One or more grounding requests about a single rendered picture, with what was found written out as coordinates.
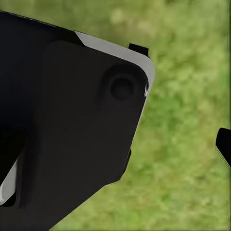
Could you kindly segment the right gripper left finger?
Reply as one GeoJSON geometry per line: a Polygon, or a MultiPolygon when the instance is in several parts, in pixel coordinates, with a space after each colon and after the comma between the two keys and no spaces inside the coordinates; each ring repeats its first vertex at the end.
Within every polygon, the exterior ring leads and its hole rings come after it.
{"type": "Polygon", "coordinates": [[[25,147],[22,129],[0,133],[0,186],[25,147]]]}

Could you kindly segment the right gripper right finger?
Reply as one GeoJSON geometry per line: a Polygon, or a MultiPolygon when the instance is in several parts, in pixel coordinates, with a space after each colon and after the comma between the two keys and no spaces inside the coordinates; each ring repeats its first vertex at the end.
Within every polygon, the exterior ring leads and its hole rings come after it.
{"type": "Polygon", "coordinates": [[[226,161],[231,167],[231,130],[220,128],[218,131],[216,146],[222,153],[226,161]]]}

